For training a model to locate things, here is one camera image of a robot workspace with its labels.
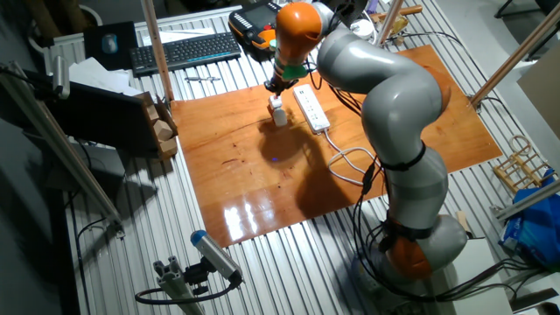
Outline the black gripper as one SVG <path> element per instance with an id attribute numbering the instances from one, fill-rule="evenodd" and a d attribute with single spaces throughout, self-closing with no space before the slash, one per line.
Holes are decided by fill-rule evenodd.
<path id="1" fill-rule="evenodd" d="M 270 80 L 264 83 L 264 86 L 269 92 L 276 92 L 276 97 L 278 97 L 288 88 L 288 83 L 285 82 L 282 77 L 273 75 Z"/>

